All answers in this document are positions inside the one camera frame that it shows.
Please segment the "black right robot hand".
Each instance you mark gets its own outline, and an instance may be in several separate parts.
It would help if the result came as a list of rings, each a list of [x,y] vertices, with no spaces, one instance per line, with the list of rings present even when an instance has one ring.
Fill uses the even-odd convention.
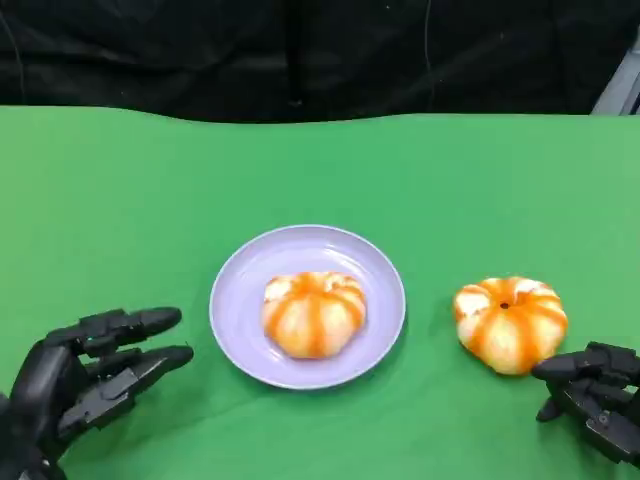
[[[583,437],[614,463],[639,466],[639,356],[620,346],[590,342],[581,350],[554,355],[531,370],[545,382],[549,398],[537,413],[544,423],[566,414],[580,423]]]

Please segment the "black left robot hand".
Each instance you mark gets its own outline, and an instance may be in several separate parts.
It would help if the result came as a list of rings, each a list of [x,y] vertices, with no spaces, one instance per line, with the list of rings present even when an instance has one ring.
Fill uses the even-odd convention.
[[[116,309],[37,341],[1,398],[2,478],[64,478],[58,461],[74,441],[131,411],[139,394],[192,360],[189,346],[137,346],[181,318],[176,307]]]

